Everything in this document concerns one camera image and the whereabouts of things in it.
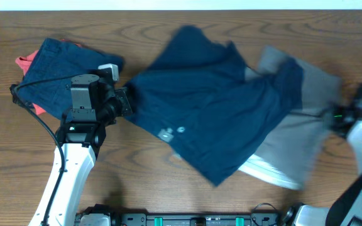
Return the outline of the navy blue shorts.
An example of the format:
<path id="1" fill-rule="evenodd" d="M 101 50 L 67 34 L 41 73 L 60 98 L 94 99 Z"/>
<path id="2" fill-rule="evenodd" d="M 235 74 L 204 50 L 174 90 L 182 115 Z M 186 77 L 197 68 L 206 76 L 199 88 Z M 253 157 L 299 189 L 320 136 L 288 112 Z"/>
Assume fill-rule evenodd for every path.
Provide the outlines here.
<path id="1" fill-rule="evenodd" d="M 245 79 L 246 69 L 233 43 L 214 43 L 194 26 L 181 27 L 127 82 L 134 106 L 128 120 L 220 185 L 302 105 L 304 72 L 293 58 L 252 80 Z"/>

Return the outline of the grey shorts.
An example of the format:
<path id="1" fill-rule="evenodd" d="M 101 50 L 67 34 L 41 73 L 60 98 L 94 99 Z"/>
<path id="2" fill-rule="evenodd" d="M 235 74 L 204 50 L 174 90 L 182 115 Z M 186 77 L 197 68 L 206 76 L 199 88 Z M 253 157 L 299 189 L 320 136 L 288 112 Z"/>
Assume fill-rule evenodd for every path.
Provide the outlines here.
<path id="1" fill-rule="evenodd" d="M 328 135 L 324 113 L 340 100 L 341 79 L 303 60 L 303 107 L 289 113 L 239 170 L 291 190 L 304 187 Z"/>

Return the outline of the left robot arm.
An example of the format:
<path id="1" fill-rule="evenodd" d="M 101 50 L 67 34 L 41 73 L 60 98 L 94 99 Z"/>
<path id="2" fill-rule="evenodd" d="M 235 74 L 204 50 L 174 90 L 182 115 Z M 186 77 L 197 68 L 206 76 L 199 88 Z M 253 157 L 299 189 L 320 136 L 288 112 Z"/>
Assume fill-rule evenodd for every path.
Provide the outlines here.
<path id="1" fill-rule="evenodd" d="M 133 113 L 118 75 L 72 77 L 71 121 L 57 131 L 53 168 L 30 225 L 73 225 L 87 177 L 106 138 L 106 127 Z"/>

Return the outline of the folded black striped garment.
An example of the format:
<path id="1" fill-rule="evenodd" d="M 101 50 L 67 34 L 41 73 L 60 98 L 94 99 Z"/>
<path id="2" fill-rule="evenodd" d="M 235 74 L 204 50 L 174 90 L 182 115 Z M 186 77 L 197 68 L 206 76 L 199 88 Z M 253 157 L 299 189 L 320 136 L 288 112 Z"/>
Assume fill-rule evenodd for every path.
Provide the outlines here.
<path id="1" fill-rule="evenodd" d="M 17 86 L 18 86 L 18 84 L 11 84 L 11 86 L 10 86 L 10 88 L 9 88 L 9 90 L 10 90 L 10 92 L 11 92 L 11 95 L 12 95 L 12 101 L 13 101 L 13 103 L 16 104 L 16 105 L 18 105 L 18 106 L 20 106 L 20 107 L 22 107 L 22 108 L 27 107 L 27 108 L 29 108 L 29 109 L 34 109 L 34 106 L 33 106 L 33 104 L 32 104 L 31 102 L 27 102 L 27 101 L 22 102 L 22 101 L 20 100 L 20 98 L 16 95 L 16 93 L 15 93 L 15 88 L 16 88 Z"/>

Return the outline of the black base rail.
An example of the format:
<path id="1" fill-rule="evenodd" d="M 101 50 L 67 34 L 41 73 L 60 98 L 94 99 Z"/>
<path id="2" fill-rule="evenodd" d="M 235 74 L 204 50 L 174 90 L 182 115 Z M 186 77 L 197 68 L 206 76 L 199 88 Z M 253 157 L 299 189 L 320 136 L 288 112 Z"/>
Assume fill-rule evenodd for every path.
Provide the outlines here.
<path id="1" fill-rule="evenodd" d="M 251 213 L 148 213 L 145 210 L 115 210 L 96 204 L 75 216 L 76 226 L 277 226 L 288 225 L 276 210 Z"/>

